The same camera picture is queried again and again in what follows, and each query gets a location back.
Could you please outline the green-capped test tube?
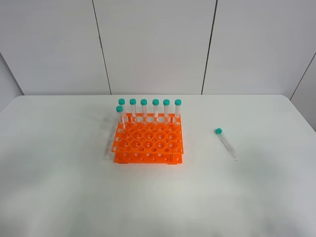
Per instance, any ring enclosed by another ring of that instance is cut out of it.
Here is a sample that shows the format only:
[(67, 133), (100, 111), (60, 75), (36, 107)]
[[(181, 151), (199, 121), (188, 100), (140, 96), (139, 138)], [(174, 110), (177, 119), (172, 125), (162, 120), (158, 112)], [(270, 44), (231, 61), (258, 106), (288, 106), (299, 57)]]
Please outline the green-capped test tube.
[(219, 137), (223, 145), (226, 147), (227, 151), (230, 153), (230, 155), (233, 157), (234, 160), (237, 160), (237, 152), (230, 143), (230, 141), (227, 139), (226, 135), (224, 134), (223, 130), (221, 128), (216, 128), (214, 130), (215, 134)]

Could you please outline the row tube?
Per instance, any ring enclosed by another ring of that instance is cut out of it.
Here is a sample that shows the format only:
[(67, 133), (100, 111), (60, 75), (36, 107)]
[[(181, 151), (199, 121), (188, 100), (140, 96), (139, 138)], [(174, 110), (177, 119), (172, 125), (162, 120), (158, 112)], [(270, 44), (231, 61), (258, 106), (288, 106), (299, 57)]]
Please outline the row tube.
[(170, 105), (169, 99), (164, 99), (163, 100), (164, 118), (166, 118), (166, 119), (169, 117), (169, 105)]
[(122, 109), (123, 109), (122, 113), (123, 113), (123, 116), (125, 117), (126, 116), (125, 100), (123, 98), (120, 98), (118, 100), (118, 104), (122, 106)]
[(141, 107), (142, 107), (142, 116), (144, 118), (146, 118), (148, 116), (148, 113), (147, 113), (147, 100), (146, 99), (141, 99), (140, 101), (141, 103)]
[(175, 118), (180, 117), (181, 104), (182, 104), (182, 101), (180, 99), (175, 100)]
[(154, 115), (154, 118), (158, 117), (158, 106), (159, 106), (159, 100), (158, 99), (154, 99), (153, 100), (153, 115)]
[(132, 98), (129, 100), (130, 107), (131, 107), (131, 115), (133, 118), (133, 122), (137, 121), (137, 111), (136, 111), (136, 99)]

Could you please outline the orange test tube rack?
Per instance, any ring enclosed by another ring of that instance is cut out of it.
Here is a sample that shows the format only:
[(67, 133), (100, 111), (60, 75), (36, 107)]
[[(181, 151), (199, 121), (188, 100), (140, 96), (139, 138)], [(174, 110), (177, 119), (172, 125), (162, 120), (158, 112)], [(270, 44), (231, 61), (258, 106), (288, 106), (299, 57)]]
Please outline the orange test tube rack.
[(119, 122), (112, 145), (115, 163), (181, 164), (184, 154), (181, 117), (127, 113)]

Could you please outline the front-left racked test tube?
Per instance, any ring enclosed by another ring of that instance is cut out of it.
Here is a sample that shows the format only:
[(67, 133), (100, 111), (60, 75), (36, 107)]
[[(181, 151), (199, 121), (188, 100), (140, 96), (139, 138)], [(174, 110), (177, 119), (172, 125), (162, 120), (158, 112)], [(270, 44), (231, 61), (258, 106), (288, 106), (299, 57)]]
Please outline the front-left racked test tube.
[(118, 114), (119, 124), (122, 126), (123, 129), (126, 129), (126, 124), (125, 124), (126, 112), (125, 112), (125, 108), (122, 105), (118, 105), (116, 107), (116, 112)]

